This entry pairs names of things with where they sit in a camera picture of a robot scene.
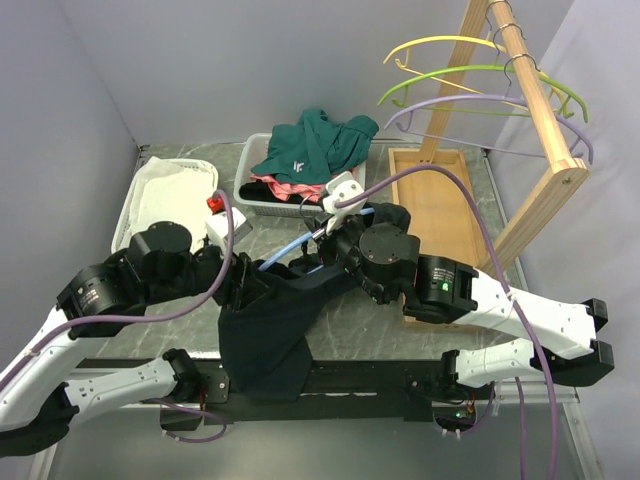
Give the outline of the white laundry basket with clothes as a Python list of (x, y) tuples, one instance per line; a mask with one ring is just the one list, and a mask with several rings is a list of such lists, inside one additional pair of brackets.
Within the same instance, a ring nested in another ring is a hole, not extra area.
[[(289, 201), (282, 202), (273, 198), (264, 185), (251, 183), (251, 169), (266, 158), (270, 139), (271, 133), (258, 133), (245, 142), (234, 179), (235, 200), (260, 215), (299, 217), (317, 212), (320, 198), (317, 202), (311, 202), (294, 195)], [(366, 162), (367, 159), (359, 167), (348, 171), (361, 185), (366, 180)]]

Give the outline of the blue hanger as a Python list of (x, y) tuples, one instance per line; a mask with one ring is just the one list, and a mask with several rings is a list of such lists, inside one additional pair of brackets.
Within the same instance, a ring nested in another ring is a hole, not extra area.
[[(367, 200), (366, 200), (366, 203), (367, 203), (369, 199), (369, 194), (366, 191), (364, 191), (364, 193), (365, 193), (365, 196), (367, 197)], [(321, 212), (319, 214), (311, 218), (312, 226), (309, 227), (309, 231), (307, 233), (293, 240), (292, 242), (287, 244), (285, 247), (282, 247), (277, 253), (269, 257), (267, 260), (264, 260), (258, 267), (258, 270), (261, 272), (268, 271), (271, 267), (276, 265), (285, 255), (293, 252), (298, 247), (302, 247), (303, 245), (308, 245), (310, 242), (316, 243), (319, 255), (321, 255), (322, 253), (328, 252), (332, 244), (337, 241), (338, 234), (340, 230), (346, 226), (347, 221), (353, 220), (353, 219), (355, 220), (360, 219), (362, 217), (363, 210), (366, 211), (366, 214), (369, 214), (369, 215), (372, 214), (372, 208), (366, 207), (364, 205), (358, 214), (348, 216), (341, 227), (336, 229), (332, 234), (326, 235), (322, 230), (321, 221), (326, 220), (328, 216), (321, 209)]]

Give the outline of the teal garment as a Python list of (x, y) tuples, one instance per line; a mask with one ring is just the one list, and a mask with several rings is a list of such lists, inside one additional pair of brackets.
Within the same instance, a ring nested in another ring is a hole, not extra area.
[(340, 123), (322, 109), (307, 109), (296, 123), (273, 127), (266, 158), (251, 172), (279, 183), (325, 184), (365, 162), (378, 131), (366, 115)]

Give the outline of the yellow hanger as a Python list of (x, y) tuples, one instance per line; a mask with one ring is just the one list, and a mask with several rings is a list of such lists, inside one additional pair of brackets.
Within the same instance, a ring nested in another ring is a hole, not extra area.
[[(496, 58), (493, 64), (491, 65), (498, 65), (498, 60), (501, 54), (507, 54), (507, 49), (503, 46), (503, 45), (499, 45), (497, 43), (494, 43), (492, 41), (486, 40), (486, 39), (481, 39), (481, 38), (476, 38), (476, 37), (470, 37), (470, 36), (460, 36), (460, 35), (440, 35), (440, 36), (430, 36), (430, 37), (424, 37), (424, 38), (420, 38), (420, 39), (416, 39), (416, 40), (412, 40), (409, 42), (406, 42), (404, 44), (401, 44), (397, 47), (395, 47), (385, 58), (384, 63), (387, 63), (391, 58), (394, 58), (394, 61), (396, 63), (396, 66), (404, 71), (404, 72), (408, 72), (412, 75), (417, 75), (418, 73), (423, 73), (414, 69), (410, 68), (410, 60), (411, 60), (411, 51), (414, 47), (423, 45), (423, 44), (428, 44), (428, 43), (438, 43), (438, 42), (455, 42), (455, 43), (461, 43), (463, 47), (465, 46), (485, 46), (487, 48), (492, 48), (493, 50), (496, 51)], [(449, 67), (458, 67), (458, 66), (465, 66), (465, 65), (480, 65), (480, 64), (461, 64), (461, 65), (454, 65), (454, 66), (449, 66)], [(462, 73), (462, 74), (454, 74), (454, 75), (446, 75), (444, 77), (445, 80), (453, 80), (453, 78), (463, 78), (464, 75), (466, 73)], [(460, 80), (454, 81), (455, 83), (460, 84), (463, 89), (458, 89), (456, 87), (453, 86), (446, 86), (444, 83), (440, 83), (446, 87), (449, 87), (450, 89), (453, 90), (452, 94), (458, 94), (458, 93), (471, 93), (471, 94), (482, 94), (481, 91), (475, 90), (473, 88), (464, 86), (461, 84)], [(409, 98), (409, 93), (410, 93), (410, 87), (408, 90), (401, 90), (403, 93), (403, 97), (401, 100), (397, 100), (397, 99), (392, 99), (391, 102), (397, 106), (397, 107), (406, 107), (408, 105), (408, 98)], [(561, 97), (560, 97), (560, 93), (554, 93), (551, 90), (550, 87), (550, 93), (549, 93), (549, 98), (552, 97), (557, 97), (558, 100), (560, 101), (560, 105), (554, 109), (555, 113), (558, 114), (562, 114), (566, 119), (571, 118), (574, 115), (573, 111), (569, 110), (569, 104), (567, 107), (562, 107), (561, 106)]]

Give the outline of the pink garment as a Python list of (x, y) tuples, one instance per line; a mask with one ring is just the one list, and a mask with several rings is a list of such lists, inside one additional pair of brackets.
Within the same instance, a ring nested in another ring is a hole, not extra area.
[(317, 202), (321, 196), (324, 184), (302, 184), (280, 182), (272, 175), (250, 175), (252, 184), (264, 185), (270, 195), (278, 201), (289, 201), (294, 195), (306, 198), (311, 202)]

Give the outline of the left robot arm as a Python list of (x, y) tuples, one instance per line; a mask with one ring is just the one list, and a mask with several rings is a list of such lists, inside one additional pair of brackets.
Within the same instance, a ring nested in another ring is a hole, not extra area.
[(184, 402), (203, 379), (183, 349), (101, 378), (69, 373), (134, 323), (146, 309), (195, 297), (220, 299), (230, 279), (235, 236), (243, 220), (216, 214), (206, 222), (210, 245), (192, 251), (190, 232), (161, 221), (132, 236), (128, 247), (82, 269), (58, 295), (38, 333), (1, 375), (1, 454), (26, 457), (58, 443), (71, 427), (140, 401)]

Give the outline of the purple hanger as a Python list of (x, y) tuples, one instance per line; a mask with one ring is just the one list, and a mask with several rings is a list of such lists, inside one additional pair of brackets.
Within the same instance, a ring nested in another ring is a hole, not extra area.
[[(505, 97), (505, 96), (500, 96), (495, 94), (457, 94), (457, 95), (450, 95), (450, 96), (428, 99), (428, 100), (420, 101), (410, 106), (404, 107), (398, 112), (394, 113), (387, 120), (386, 124), (384, 125), (384, 129), (388, 129), (391, 126), (395, 126), (402, 133), (409, 133), (409, 134), (416, 135), (416, 132), (412, 131), (411, 127), (413, 124), (414, 113), (417, 110), (431, 109), (432, 107), (436, 107), (445, 103), (466, 102), (466, 101), (490, 102), (490, 103), (504, 103), (504, 102), (512, 103), (516, 106), (524, 107), (526, 111), (525, 116), (531, 117), (531, 108), (523, 98)], [(572, 146), (569, 148), (569, 151), (573, 152), (573, 150), (579, 144), (584, 145), (586, 147), (585, 156), (586, 156), (587, 163), (589, 165), (593, 165), (595, 160), (594, 146), (592, 142), (588, 139), (586, 134), (579, 127), (573, 124), (570, 120), (566, 119), (562, 114), (558, 114), (555, 112), (553, 112), (553, 114), (555, 116), (556, 121), (566, 129), (568, 129), (570, 132), (572, 132), (576, 137), (576, 140), (574, 141)], [(436, 139), (436, 140), (445, 140), (455, 144), (473, 146), (473, 147), (478, 147), (478, 148), (489, 150), (489, 151), (497, 151), (500, 153), (507, 153), (507, 154), (522, 156), (522, 157), (530, 157), (530, 158), (543, 157), (542, 154), (533, 154), (533, 153), (526, 153), (523, 151), (508, 150), (504, 148), (498, 148), (496, 146), (477, 144), (477, 143), (472, 143), (472, 142), (454, 139), (450, 137), (445, 137), (438, 134), (423, 133), (421, 134), (421, 137)]]

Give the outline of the wooden hanger rack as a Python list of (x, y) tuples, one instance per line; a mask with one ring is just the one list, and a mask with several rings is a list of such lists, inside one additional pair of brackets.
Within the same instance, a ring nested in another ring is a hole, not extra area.
[[(583, 160), (569, 151), (510, 3), (469, 2), (456, 35), (481, 38), (484, 24), (491, 19), (497, 23), (494, 32), (504, 40), (508, 57), (506, 67), (515, 68), (549, 164), (540, 181), (491, 244), (502, 266), (508, 267), (583, 184), (589, 170)], [(471, 64), (475, 48), (455, 43), (448, 67)], [(441, 85), (438, 97), (457, 95), (452, 92)], [(454, 103), (438, 106), (426, 133), (441, 135), (445, 132)], [(489, 245), (472, 212), (475, 200), (464, 195), (471, 188), (465, 157), (458, 149), (440, 148), (439, 143), (440, 140), (425, 138), (418, 149), (389, 150), (390, 171), (402, 176), (391, 186), (392, 199), (410, 212), (410, 231), (421, 239), (428, 252), (493, 272), (495, 269), (489, 266)]]

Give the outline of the green hanger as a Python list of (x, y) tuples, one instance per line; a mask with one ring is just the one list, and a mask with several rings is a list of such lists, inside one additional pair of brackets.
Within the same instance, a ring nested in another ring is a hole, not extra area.
[[(446, 75), (454, 75), (454, 74), (462, 74), (462, 73), (467, 73), (467, 72), (502, 72), (503, 74), (506, 75), (507, 79), (510, 80), (511, 77), (509, 76), (510, 73), (514, 73), (515, 72), (515, 68), (514, 67), (500, 67), (500, 66), (496, 66), (496, 65), (486, 65), (486, 64), (480, 64), (480, 65), (465, 65), (465, 66), (458, 66), (458, 67), (447, 67), (444, 69), (439, 69), (439, 70), (434, 70), (428, 73), (418, 73), (417, 75), (413, 75), (411, 78), (404, 80), (396, 85), (394, 85), (393, 87), (391, 87), (389, 90), (387, 90), (382, 96), (381, 98), (378, 100), (377, 105), (380, 106), (382, 105), (387, 98), (389, 98), (393, 93), (395, 93), (398, 90), (408, 90), (409, 87), (417, 82), (423, 81), (423, 80), (430, 80), (430, 79), (435, 79), (436, 81), (440, 82), (440, 83), (444, 83), (446, 86), (453, 86), (456, 87), (458, 89), (463, 89), (463, 87), (458, 84), (455, 83), (453, 80), (445, 80), (444, 77)], [(571, 88), (569, 88), (568, 86), (562, 84), (561, 82), (553, 79), (552, 77), (550, 77), (547, 73), (543, 72), (543, 71), (537, 71), (537, 75), (538, 78), (541, 82), (547, 84), (548, 86), (551, 87), (551, 90), (554, 93), (560, 93), (560, 97), (561, 97), (561, 106), (562, 107), (567, 107), (569, 102), (571, 100), (573, 100), (575, 103), (577, 103), (581, 109), (581, 113), (582, 113), (582, 118), (583, 121), (585, 123), (589, 122), (589, 109), (588, 106), (586, 104), (586, 102), (583, 100), (583, 98), (581, 96), (579, 96), (577, 93), (575, 93)]]

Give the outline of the dark navy shorts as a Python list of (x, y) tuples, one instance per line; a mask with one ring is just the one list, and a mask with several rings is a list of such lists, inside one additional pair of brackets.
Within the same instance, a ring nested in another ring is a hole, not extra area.
[(219, 351), (232, 386), (254, 399), (294, 401), (311, 371), (306, 333), (332, 300), (361, 289), (343, 267), (304, 273), (241, 253), (216, 293)]

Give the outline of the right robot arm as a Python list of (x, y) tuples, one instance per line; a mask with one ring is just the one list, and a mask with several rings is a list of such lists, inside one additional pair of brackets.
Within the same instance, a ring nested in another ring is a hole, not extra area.
[(612, 346), (597, 338), (608, 320), (599, 299), (569, 304), (505, 290), (470, 265), (420, 253), (419, 238), (389, 222), (368, 226), (351, 217), (312, 238), (321, 262), (339, 265), (378, 304), (401, 300), (404, 315), (421, 322), (511, 336), (493, 347), (445, 352), (437, 382), (449, 398), (537, 371), (557, 385), (587, 387), (614, 369)]

